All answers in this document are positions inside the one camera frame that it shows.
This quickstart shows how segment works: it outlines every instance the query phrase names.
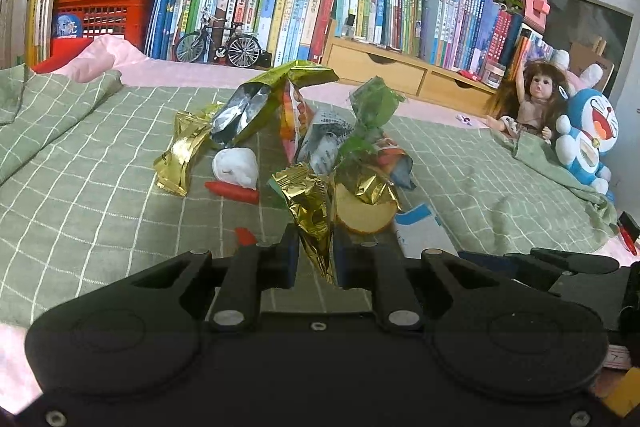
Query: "bicycle wheel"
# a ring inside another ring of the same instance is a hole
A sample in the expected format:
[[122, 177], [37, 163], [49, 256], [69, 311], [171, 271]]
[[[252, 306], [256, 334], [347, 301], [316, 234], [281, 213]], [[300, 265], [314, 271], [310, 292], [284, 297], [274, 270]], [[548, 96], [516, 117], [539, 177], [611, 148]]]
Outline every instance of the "bicycle wheel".
[[236, 68], [250, 68], [259, 57], [260, 44], [251, 35], [239, 35], [226, 45], [226, 58]]
[[175, 47], [175, 58], [178, 62], [195, 62], [204, 53], [204, 39], [200, 32], [185, 35]]

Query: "red plastic crate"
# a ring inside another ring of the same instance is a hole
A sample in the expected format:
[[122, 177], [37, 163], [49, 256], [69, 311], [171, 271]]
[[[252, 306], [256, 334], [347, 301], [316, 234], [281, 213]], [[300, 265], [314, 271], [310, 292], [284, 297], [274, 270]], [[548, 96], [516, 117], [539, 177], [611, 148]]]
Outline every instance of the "red plastic crate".
[[55, 0], [54, 17], [72, 13], [82, 21], [83, 37], [124, 36], [140, 51], [154, 0]]

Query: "bookshelf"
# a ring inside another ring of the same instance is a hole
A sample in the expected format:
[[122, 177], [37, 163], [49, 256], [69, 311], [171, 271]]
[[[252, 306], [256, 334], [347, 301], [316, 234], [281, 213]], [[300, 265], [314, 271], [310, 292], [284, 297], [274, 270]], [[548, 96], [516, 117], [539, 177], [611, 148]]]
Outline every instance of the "bookshelf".
[[495, 89], [420, 60], [357, 40], [335, 37], [335, 21], [322, 56], [344, 84], [358, 85], [380, 76], [387, 86], [416, 100], [484, 116]]

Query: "blue plush toy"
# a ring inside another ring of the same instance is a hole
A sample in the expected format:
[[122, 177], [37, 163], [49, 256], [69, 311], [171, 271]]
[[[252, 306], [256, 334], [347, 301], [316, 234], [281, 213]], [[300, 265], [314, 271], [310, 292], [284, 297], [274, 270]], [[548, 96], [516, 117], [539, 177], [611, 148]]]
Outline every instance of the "blue plush toy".
[[568, 99], [566, 114], [556, 120], [556, 154], [576, 179], [607, 194], [611, 171], [600, 157], [618, 139], [618, 120], [606, 96], [595, 89], [577, 91]]

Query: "model bicycle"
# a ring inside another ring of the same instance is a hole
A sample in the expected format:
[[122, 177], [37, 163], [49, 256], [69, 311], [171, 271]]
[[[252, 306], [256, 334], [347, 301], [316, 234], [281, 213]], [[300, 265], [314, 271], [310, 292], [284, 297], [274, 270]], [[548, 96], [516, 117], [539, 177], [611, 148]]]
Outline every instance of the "model bicycle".
[[253, 35], [238, 31], [240, 26], [242, 26], [241, 22], [231, 22], [230, 26], [227, 26], [226, 19], [205, 13], [202, 17], [200, 31], [189, 33], [178, 41], [178, 45], [175, 47], [175, 57], [178, 62], [195, 62], [202, 57], [207, 45], [214, 45], [213, 38], [207, 29], [211, 28], [212, 31], [219, 29], [227, 31], [228, 37], [216, 49], [215, 57], [218, 60], [228, 58], [236, 68], [250, 68], [258, 61], [262, 50], [258, 39]]

